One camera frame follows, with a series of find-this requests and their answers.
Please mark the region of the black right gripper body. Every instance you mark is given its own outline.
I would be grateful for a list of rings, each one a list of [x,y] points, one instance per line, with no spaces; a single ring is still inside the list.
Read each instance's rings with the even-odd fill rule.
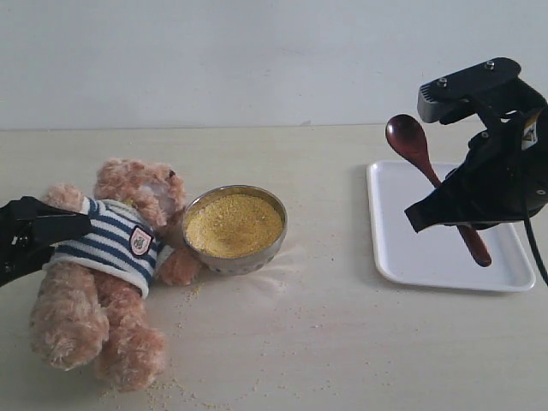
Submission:
[[[466,106],[445,123],[475,114],[484,129],[444,182],[444,221],[486,229],[535,216],[547,204],[546,99],[515,78],[467,96]]]

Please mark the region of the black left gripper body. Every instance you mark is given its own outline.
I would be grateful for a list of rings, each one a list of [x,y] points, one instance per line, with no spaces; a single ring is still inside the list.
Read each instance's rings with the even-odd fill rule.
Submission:
[[[52,254],[52,246],[35,239],[33,224],[50,217],[52,208],[23,196],[1,207],[1,286],[40,271]]]

